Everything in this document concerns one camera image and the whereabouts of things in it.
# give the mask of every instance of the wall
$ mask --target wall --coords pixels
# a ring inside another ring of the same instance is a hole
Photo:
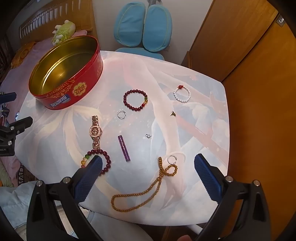
[[[7,30],[12,48],[20,47],[19,26],[35,11],[51,0],[34,1],[17,15]],[[102,50],[114,51],[122,45],[113,36],[115,18],[120,9],[132,0],[93,0],[94,15],[98,38]],[[148,6],[146,0],[138,0]],[[190,49],[196,34],[209,10],[212,0],[162,0],[173,19],[173,33],[168,51],[162,51],[167,61],[181,64],[186,52]]]

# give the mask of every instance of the wooden door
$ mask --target wooden door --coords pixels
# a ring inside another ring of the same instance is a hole
[[[296,210],[296,39],[273,23],[222,82],[230,125],[228,174],[258,179],[273,240]]]
[[[192,69],[222,81],[276,15],[267,0],[214,0],[190,50]]]

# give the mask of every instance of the purple tube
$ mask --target purple tube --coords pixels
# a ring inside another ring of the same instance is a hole
[[[118,136],[118,140],[119,140],[119,144],[121,146],[124,158],[126,159],[126,161],[130,161],[130,157],[128,155],[128,150],[126,149],[126,145],[124,144],[124,140],[122,138],[122,136]]]

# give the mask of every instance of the metal screw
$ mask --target metal screw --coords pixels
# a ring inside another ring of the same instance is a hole
[[[40,187],[40,186],[42,186],[42,184],[43,184],[43,182],[42,182],[42,181],[40,181],[40,180],[36,182],[36,186],[37,186],[37,187]]]
[[[254,180],[253,183],[254,183],[254,185],[257,186],[257,187],[260,186],[260,182],[259,182],[258,180]]]
[[[231,176],[226,176],[225,180],[229,183],[233,182],[233,178]]]
[[[71,181],[71,178],[70,177],[65,177],[63,179],[63,183],[69,183]]]

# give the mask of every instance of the open ring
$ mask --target open ring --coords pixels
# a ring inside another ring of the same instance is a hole
[[[124,113],[124,116],[123,116],[123,117],[119,117],[119,113],[120,113],[120,112]],[[119,119],[124,119],[124,118],[126,117],[126,112],[125,112],[124,110],[120,110],[120,111],[118,111],[118,113],[117,113],[117,117],[118,117]]]
[[[177,157],[176,156],[174,156],[174,155],[170,155],[170,156],[168,156],[168,159],[169,159],[169,157],[171,157],[171,156],[173,156],[176,160],[177,160]],[[174,163],[170,163],[170,161],[168,160],[168,163],[169,164],[171,164],[171,165],[174,165],[174,164],[176,164],[176,162],[174,162]]]

